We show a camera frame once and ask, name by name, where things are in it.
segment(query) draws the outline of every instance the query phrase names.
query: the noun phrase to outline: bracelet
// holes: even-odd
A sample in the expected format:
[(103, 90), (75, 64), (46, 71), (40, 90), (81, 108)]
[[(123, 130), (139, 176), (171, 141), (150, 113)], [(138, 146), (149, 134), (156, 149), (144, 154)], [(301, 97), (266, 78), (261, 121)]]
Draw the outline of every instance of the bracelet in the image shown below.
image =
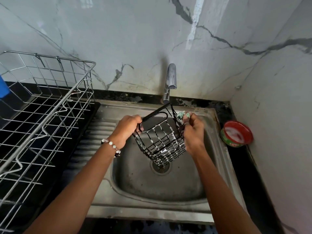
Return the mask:
[(114, 157), (120, 156), (120, 150), (116, 148), (116, 145), (114, 145), (113, 142), (109, 141), (108, 139), (102, 139), (101, 144), (104, 144), (104, 143), (108, 143), (109, 145), (112, 145), (113, 149), (116, 150)]

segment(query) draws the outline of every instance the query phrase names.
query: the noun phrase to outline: faucet spout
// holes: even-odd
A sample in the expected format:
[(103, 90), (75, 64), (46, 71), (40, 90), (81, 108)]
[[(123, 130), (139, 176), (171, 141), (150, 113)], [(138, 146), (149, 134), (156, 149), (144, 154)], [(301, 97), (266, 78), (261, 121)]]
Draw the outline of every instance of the faucet spout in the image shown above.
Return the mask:
[(163, 104), (169, 103), (170, 90), (175, 89), (177, 89), (177, 68), (174, 63), (170, 63), (167, 70)]

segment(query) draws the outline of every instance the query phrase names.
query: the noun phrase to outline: person's left hand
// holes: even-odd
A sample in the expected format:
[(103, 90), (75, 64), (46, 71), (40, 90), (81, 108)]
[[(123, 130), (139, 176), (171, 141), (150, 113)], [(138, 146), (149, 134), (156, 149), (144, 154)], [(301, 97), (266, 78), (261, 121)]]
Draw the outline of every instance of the person's left hand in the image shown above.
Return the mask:
[(136, 130), (137, 125), (142, 122), (142, 118), (139, 115), (124, 116), (116, 126), (116, 129), (108, 137), (109, 141), (112, 141), (116, 145), (117, 149), (123, 148), (126, 144), (126, 140)]

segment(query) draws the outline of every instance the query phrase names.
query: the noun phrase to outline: sink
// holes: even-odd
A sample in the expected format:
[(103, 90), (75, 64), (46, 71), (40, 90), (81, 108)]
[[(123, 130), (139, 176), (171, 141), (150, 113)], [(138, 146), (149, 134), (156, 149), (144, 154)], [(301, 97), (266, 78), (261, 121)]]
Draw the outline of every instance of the sink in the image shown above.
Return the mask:
[[(101, 106), (63, 173), (67, 184), (100, 147), (124, 115), (147, 116), (161, 105), (97, 100)], [(196, 113), (204, 122), (205, 148), (222, 178), (246, 210), (214, 109), (174, 107)], [(151, 125), (161, 116), (149, 120)], [(169, 165), (158, 167), (131, 136), (120, 157), (114, 158), (94, 197), (87, 217), (213, 223), (210, 207), (191, 156), (185, 152)]]
[[(154, 117), (147, 122), (152, 126), (160, 122), (161, 118)], [(168, 119), (168, 123), (175, 128), (172, 118)], [(215, 161), (207, 132), (205, 138), (208, 154)], [(155, 201), (181, 202), (205, 199), (205, 191), (196, 166), (187, 152), (160, 168), (141, 152), (135, 138), (131, 136), (121, 154), (122, 156), (114, 159), (112, 176), (116, 186), (124, 192)]]

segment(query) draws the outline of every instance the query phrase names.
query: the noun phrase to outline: drain strainer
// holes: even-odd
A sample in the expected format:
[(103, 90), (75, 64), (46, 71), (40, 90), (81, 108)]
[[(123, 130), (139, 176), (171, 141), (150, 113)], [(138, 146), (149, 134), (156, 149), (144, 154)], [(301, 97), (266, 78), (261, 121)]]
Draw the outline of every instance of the drain strainer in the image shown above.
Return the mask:
[(153, 161), (150, 161), (150, 167), (152, 171), (159, 176), (165, 176), (171, 171), (170, 163), (166, 164), (163, 167), (159, 167), (156, 165), (156, 163), (154, 163)]

